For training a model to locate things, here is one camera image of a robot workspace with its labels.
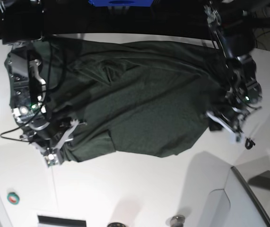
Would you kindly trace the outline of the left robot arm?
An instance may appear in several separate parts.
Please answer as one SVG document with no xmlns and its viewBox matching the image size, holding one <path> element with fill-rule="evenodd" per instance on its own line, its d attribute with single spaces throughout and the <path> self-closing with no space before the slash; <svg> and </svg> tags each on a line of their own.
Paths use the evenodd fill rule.
<svg viewBox="0 0 270 227">
<path fill-rule="evenodd" d="M 249 13 L 222 0 L 206 0 L 203 6 L 212 43 L 218 47 L 225 71 L 223 93 L 206 112 L 209 129 L 242 133 L 245 120 L 261 110 L 262 100 L 256 63 L 251 56 L 255 38 Z"/>
</svg>

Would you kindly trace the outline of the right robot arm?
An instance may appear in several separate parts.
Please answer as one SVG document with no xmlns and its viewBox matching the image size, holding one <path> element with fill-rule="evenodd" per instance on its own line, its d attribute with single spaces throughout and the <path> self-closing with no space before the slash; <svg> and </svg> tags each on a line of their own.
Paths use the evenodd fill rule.
<svg viewBox="0 0 270 227">
<path fill-rule="evenodd" d="M 28 142 L 42 154 L 55 154 L 72 140 L 78 120 L 62 117 L 48 106 L 51 92 L 51 68 L 41 76 L 44 61 L 34 42 L 42 40 L 44 8 L 40 0 L 1 0 L 4 26 L 2 43 L 12 47 L 5 61 L 10 81 L 10 108 L 20 142 Z"/>
</svg>

